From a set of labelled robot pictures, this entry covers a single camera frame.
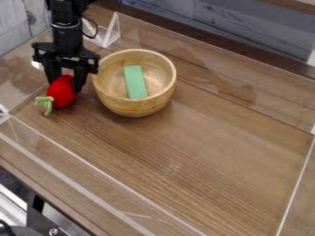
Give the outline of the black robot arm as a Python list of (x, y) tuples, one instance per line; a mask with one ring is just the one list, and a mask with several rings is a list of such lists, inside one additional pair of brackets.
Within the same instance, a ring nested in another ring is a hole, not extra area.
[(84, 46), (87, 35), (83, 18), (87, 7), (96, 0), (47, 0), (51, 11), (52, 42), (34, 42), (34, 61), (40, 63), (50, 83), (62, 76), (62, 69), (74, 72), (71, 87), (80, 92), (87, 83), (87, 75), (99, 72), (100, 56)]

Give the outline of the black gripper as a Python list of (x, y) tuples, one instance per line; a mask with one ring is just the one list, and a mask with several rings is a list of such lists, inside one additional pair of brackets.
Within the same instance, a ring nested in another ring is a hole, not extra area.
[(80, 46), (71, 53), (59, 52), (51, 42), (35, 42), (34, 60), (43, 64), (48, 83), (62, 76), (62, 68), (74, 69), (72, 90), (79, 93), (87, 83), (87, 74), (99, 72), (100, 56)]

